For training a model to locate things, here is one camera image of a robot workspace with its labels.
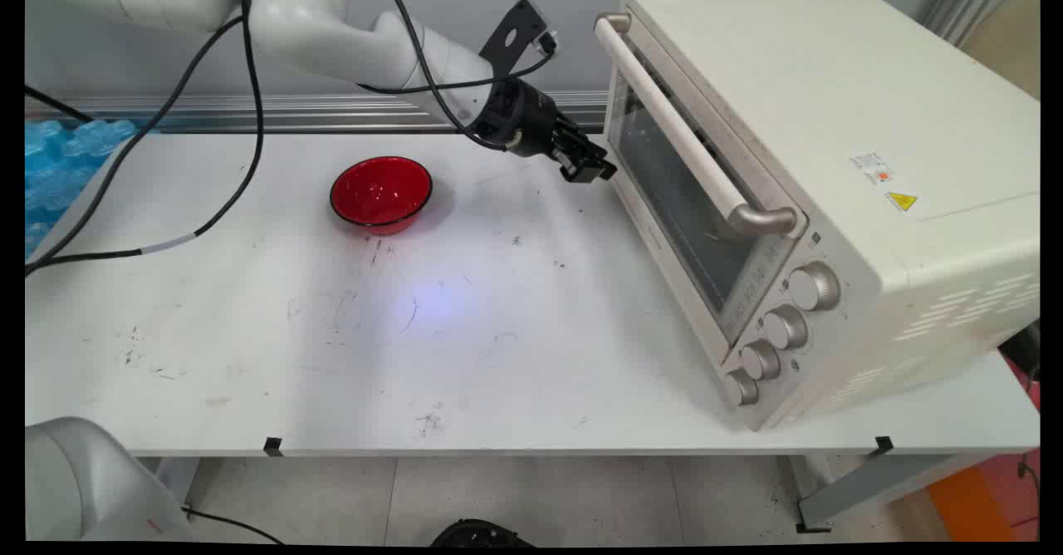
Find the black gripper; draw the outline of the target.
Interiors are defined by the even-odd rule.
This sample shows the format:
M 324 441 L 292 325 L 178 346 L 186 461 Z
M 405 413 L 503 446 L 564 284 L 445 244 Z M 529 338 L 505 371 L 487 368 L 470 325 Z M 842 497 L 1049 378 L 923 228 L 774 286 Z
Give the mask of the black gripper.
M 607 150 L 562 115 L 546 93 L 521 79 L 493 83 L 472 131 L 483 141 L 500 144 L 517 156 L 554 158 L 567 183 L 588 184 L 615 175 Z

